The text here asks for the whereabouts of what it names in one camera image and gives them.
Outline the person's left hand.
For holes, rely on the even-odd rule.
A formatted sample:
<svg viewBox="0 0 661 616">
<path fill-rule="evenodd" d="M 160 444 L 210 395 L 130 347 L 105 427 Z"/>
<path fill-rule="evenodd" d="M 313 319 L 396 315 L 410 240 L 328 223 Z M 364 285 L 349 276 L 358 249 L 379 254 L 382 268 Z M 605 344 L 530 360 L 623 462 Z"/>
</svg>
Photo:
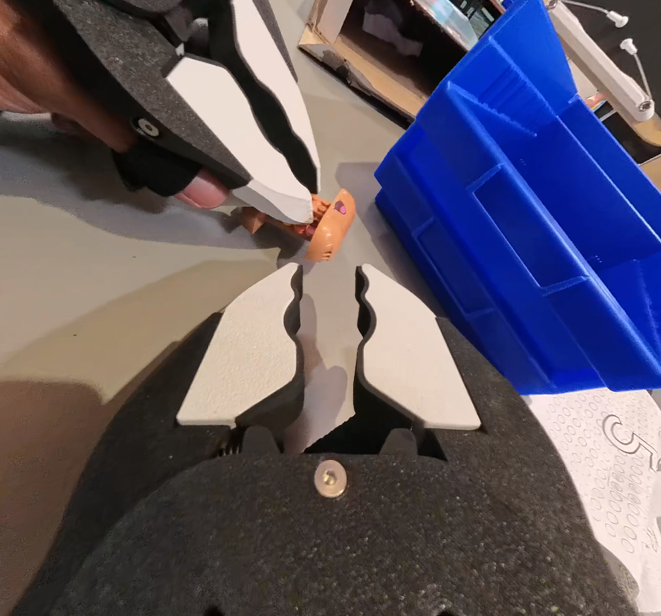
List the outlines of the person's left hand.
<svg viewBox="0 0 661 616">
<path fill-rule="evenodd" d="M 54 42 L 18 0 L 1 0 L 1 111 L 49 114 L 63 132 L 86 134 L 118 157 L 138 144 L 127 119 L 77 80 Z"/>
</svg>

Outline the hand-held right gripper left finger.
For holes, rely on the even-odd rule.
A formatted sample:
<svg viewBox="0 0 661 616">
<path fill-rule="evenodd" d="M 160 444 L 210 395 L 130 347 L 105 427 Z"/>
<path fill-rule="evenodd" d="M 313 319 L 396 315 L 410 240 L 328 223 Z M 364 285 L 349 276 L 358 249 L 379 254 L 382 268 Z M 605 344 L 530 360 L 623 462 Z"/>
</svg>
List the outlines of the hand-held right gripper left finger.
<svg viewBox="0 0 661 616">
<path fill-rule="evenodd" d="M 303 269 L 290 263 L 222 312 L 177 413 L 181 426 L 289 426 L 302 413 Z"/>
</svg>

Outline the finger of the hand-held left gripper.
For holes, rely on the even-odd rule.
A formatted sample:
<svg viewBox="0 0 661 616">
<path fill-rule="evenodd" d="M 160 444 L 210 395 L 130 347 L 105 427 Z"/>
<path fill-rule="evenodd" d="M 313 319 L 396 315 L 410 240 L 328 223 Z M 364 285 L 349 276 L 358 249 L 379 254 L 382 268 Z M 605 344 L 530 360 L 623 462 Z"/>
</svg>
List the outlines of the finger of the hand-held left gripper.
<svg viewBox="0 0 661 616">
<path fill-rule="evenodd" d="M 246 171 L 247 182 L 233 189 L 236 199 L 284 223 L 312 222 L 311 193 L 263 134 L 228 70 L 184 56 L 166 79 Z"/>
<path fill-rule="evenodd" d="M 219 0 L 208 21 L 211 59 L 245 94 L 257 126 L 293 177 L 318 194 L 320 164 L 299 85 L 254 0 Z"/>
</svg>

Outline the brown toy brick shell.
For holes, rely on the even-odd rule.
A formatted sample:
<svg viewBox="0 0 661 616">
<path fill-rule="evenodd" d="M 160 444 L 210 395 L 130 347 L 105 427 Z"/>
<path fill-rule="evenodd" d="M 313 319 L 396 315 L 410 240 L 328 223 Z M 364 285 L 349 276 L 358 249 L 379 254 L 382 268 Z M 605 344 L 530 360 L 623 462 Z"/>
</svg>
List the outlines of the brown toy brick shell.
<svg viewBox="0 0 661 616">
<path fill-rule="evenodd" d="M 305 259 L 308 262 L 329 261 L 338 252 L 354 222 L 356 202 L 345 188 L 339 190 L 332 202 L 318 196 L 312 199 L 313 220 L 309 224 L 284 223 L 253 207 L 242 209 L 241 223 L 251 234 L 267 225 L 274 227 L 307 243 Z"/>
</svg>

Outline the blue plastic bin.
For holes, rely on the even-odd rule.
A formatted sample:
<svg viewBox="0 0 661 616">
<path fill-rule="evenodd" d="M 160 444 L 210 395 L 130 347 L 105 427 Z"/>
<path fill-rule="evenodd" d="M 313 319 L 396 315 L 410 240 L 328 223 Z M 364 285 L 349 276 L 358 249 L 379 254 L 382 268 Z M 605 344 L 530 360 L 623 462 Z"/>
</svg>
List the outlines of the blue plastic bin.
<svg viewBox="0 0 661 616">
<path fill-rule="evenodd" d="M 660 388 L 660 191 L 517 0 L 376 169 L 454 326 L 522 395 Z"/>
</svg>

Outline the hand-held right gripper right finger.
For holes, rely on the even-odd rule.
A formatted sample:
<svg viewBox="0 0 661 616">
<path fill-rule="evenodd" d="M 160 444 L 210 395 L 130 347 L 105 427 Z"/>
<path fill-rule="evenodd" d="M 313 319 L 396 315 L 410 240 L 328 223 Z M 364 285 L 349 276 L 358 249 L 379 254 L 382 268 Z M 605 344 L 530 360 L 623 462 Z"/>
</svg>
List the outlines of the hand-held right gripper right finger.
<svg viewBox="0 0 661 616">
<path fill-rule="evenodd" d="M 361 265 L 356 277 L 368 315 L 357 357 L 366 386 L 425 428 L 480 428 L 437 316 L 372 265 Z"/>
</svg>

